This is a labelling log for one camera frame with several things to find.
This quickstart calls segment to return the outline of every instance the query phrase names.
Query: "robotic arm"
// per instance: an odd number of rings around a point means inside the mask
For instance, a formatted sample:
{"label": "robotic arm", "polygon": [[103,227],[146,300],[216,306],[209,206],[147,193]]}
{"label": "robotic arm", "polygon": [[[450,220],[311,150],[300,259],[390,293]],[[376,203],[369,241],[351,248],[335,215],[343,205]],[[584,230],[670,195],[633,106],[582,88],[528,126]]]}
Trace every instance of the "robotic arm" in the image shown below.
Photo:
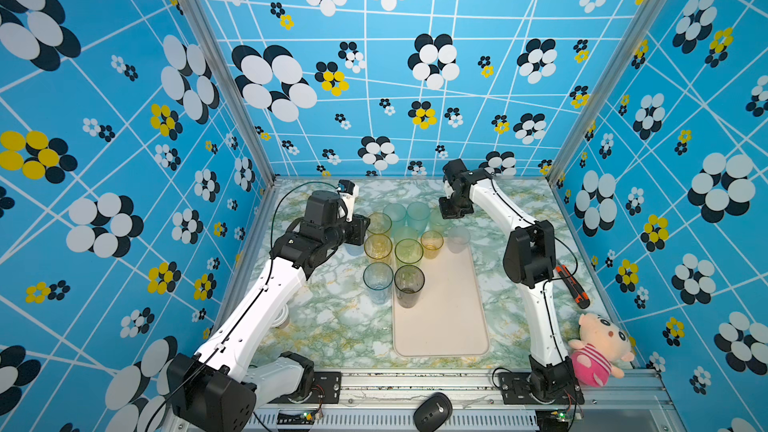
{"label": "robotic arm", "polygon": [[461,159],[443,167],[446,197],[440,198],[444,218],[485,210],[509,237],[504,271],[518,286],[531,329],[531,388],[541,402],[560,397],[575,383],[573,365],[560,335],[552,287],[547,284],[557,267],[554,229],[549,221],[536,221],[496,187],[493,176],[480,168],[469,171]]}
{"label": "robotic arm", "polygon": [[285,394],[305,398],[314,363],[285,352],[243,384],[256,349],[294,293],[343,243],[362,245],[368,217],[353,214],[358,188],[339,181],[336,192],[314,191],[302,218],[275,240],[270,260],[243,301],[191,358],[178,354],[168,366],[173,412],[206,432],[240,432],[253,411]]}

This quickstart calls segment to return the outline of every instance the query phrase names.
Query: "pink outfit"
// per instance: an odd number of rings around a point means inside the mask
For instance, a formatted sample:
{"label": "pink outfit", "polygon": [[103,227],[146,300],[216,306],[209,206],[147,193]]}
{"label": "pink outfit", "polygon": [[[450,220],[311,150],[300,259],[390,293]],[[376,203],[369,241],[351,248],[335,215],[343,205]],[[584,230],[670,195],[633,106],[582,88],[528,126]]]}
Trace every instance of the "pink outfit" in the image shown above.
{"label": "pink outfit", "polygon": [[[592,364],[585,366],[578,361],[580,355],[588,357]],[[610,377],[610,361],[605,358],[592,344],[587,344],[584,348],[575,350],[571,355],[574,364],[576,378],[582,384],[591,387],[603,387]]]}

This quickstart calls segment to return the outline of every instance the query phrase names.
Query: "beige tray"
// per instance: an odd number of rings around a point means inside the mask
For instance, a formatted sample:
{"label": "beige tray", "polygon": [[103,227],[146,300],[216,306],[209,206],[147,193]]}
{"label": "beige tray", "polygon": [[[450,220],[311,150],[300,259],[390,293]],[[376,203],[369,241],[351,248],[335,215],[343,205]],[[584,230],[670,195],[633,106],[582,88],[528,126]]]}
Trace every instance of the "beige tray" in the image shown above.
{"label": "beige tray", "polygon": [[392,296],[392,335],[401,357],[472,357],[490,349],[488,326],[469,247],[458,254],[444,245],[422,259],[425,283],[412,308]]}

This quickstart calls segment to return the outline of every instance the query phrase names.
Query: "plush toy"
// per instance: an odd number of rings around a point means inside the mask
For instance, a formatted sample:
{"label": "plush toy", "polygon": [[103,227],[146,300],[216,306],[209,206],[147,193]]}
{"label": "plush toy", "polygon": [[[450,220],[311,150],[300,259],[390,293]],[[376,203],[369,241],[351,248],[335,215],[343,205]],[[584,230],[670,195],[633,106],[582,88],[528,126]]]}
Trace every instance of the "plush toy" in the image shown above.
{"label": "plush toy", "polygon": [[629,362],[634,359],[627,335],[596,314],[582,314],[578,324],[581,327],[581,340],[568,341],[568,345],[574,350],[571,360],[579,382],[603,387],[611,375],[622,378],[624,371],[611,362],[619,359]]}

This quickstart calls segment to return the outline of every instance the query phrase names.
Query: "plush toy head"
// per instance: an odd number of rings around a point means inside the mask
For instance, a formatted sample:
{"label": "plush toy head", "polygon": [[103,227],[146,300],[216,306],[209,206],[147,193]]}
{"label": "plush toy head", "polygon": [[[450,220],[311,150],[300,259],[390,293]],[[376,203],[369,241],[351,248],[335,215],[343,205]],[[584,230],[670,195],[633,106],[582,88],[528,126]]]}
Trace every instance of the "plush toy head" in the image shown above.
{"label": "plush toy head", "polygon": [[596,314],[582,314],[578,324],[581,341],[592,344],[606,359],[634,360],[629,338],[609,320]]}

